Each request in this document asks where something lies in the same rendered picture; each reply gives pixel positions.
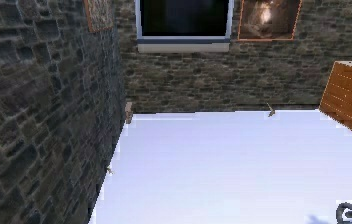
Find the white framed window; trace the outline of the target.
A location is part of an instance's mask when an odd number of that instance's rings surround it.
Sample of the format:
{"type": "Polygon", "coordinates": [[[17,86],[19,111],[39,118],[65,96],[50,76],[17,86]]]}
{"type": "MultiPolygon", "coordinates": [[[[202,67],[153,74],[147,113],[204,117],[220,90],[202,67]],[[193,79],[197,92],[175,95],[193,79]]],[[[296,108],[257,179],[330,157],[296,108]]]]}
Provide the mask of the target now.
{"type": "Polygon", "coordinates": [[[135,0],[139,53],[228,52],[234,0],[135,0]]]}

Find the orange framed brown picture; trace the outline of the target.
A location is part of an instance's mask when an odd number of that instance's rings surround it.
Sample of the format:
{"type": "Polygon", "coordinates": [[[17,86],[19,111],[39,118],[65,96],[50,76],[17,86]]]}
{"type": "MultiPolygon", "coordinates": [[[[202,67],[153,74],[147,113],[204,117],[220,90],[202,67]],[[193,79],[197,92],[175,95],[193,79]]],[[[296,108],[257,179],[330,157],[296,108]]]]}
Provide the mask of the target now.
{"type": "Polygon", "coordinates": [[[293,41],[303,0],[241,0],[237,40],[293,41]]]}

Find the orange wooden cupboard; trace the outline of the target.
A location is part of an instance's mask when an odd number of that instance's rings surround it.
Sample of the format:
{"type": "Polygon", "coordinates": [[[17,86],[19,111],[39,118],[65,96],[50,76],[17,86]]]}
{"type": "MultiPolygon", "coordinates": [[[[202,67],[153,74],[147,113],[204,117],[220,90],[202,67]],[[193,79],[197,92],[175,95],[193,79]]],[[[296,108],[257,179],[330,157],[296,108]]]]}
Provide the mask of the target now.
{"type": "Polygon", "coordinates": [[[335,61],[319,111],[352,131],[352,61],[335,61]]]}

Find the orange framed grey picture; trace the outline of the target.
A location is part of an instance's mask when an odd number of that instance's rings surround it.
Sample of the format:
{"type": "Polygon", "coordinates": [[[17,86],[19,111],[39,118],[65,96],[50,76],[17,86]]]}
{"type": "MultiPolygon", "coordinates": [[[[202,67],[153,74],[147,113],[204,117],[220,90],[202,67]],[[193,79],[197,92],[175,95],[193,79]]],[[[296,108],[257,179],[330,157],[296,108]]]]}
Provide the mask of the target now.
{"type": "Polygon", "coordinates": [[[113,27],[113,0],[83,0],[91,33],[113,27]]]}

